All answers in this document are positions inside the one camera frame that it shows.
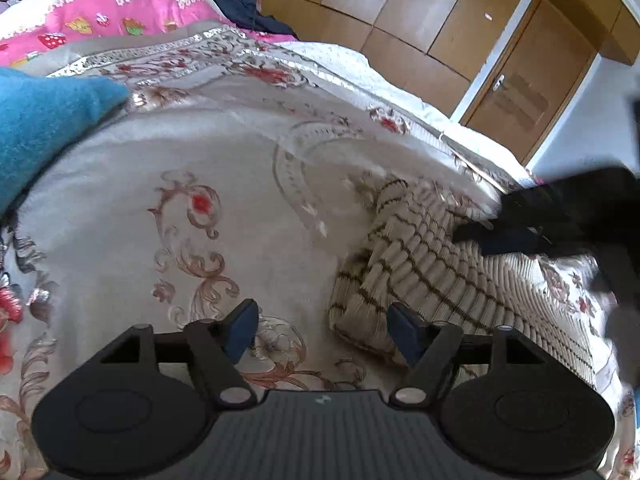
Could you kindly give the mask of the beige brown-striped knit sweater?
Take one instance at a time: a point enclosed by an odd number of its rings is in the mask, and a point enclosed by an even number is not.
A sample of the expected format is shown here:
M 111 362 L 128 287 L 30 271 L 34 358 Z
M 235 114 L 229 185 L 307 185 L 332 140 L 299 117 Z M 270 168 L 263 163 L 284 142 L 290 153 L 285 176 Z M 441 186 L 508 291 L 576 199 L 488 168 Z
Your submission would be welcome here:
M 337 273 L 329 307 L 337 335 L 402 363 L 386 323 L 388 307 L 398 301 L 423 321 L 454 324 L 470 335 L 514 327 L 593 384 L 587 327 L 553 296 L 539 261 L 522 254 L 484 257 L 476 243 L 452 241 L 454 228 L 483 214 L 472 200 L 434 182 L 401 178 L 364 195 L 373 219 Z

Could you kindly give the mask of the navy clothes pile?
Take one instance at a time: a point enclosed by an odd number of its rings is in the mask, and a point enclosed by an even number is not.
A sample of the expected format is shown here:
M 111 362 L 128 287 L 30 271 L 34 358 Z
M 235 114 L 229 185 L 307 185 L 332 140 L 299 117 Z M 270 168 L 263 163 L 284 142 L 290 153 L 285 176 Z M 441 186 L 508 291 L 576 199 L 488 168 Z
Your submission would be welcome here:
M 259 0 L 214 0 L 216 6 L 230 22 L 247 32 L 259 32 L 282 36 L 284 41 L 297 40 L 294 30 L 278 21 L 272 15 L 262 15 L 258 9 Z

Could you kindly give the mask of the wooden door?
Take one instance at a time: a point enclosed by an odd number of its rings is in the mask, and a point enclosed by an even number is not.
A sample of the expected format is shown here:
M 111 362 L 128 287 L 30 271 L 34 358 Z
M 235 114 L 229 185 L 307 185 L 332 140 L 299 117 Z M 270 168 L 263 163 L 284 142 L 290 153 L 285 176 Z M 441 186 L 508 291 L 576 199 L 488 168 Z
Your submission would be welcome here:
M 533 0 L 462 124 L 526 164 L 596 56 L 584 35 L 548 0 Z

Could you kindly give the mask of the silver floral bedspread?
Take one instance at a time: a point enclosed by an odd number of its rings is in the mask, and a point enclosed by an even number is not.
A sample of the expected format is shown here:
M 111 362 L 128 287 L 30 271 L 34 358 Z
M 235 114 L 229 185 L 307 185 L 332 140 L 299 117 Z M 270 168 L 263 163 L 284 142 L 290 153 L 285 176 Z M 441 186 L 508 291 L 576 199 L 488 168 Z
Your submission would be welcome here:
M 539 185 L 506 148 L 411 105 L 351 50 L 216 21 L 17 70 L 106 77 L 129 98 L 1 211 L 3 478 L 638 477 L 639 307 L 593 255 L 526 255 L 584 321 L 593 384 L 498 325 L 462 330 L 434 408 L 393 408 L 405 359 L 329 326 L 372 223 L 364 193 L 430 181 L 480 208 L 470 222 L 502 222 L 503 196 Z M 500 190 L 442 133 L 520 187 Z M 235 367 L 257 404 L 210 406 L 183 330 L 245 299 L 259 322 Z

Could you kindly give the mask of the wooden wardrobe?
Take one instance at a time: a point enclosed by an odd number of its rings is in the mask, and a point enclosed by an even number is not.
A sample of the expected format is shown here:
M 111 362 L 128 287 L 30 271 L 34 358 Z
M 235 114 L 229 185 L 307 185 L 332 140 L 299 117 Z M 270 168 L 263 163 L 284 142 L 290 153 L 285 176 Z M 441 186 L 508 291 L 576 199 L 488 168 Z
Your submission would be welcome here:
M 450 85 L 437 104 L 451 113 L 480 72 L 521 0 L 262 0 L 262 10 L 289 24 L 299 39 L 366 51 L 378 71 L 390 68 L 384 44 L 414 58 Z M 547 0 L 610 60 L 631 65 L 639 54 L 639 15 L 624 0 Z

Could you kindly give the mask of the blue fuzzy knit garment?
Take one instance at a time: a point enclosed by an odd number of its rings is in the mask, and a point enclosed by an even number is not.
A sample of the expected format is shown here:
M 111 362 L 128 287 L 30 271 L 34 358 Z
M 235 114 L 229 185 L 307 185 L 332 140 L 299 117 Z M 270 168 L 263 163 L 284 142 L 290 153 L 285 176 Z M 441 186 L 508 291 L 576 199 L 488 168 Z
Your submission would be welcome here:
M 1 70 L 1 210 L 7 211 L 66 146 L 125 103 L 106 77 L 29 76 Z

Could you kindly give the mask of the pink cartoon print quilt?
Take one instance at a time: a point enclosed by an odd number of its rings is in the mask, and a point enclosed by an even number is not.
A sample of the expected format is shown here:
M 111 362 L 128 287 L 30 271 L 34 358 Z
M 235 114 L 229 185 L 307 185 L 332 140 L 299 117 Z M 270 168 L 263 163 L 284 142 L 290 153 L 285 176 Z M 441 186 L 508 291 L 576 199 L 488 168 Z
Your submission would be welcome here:
M 214 0 L 20 0 L 1 13 L 1 65 L 20 67 L 73 42 L 232 23 Z

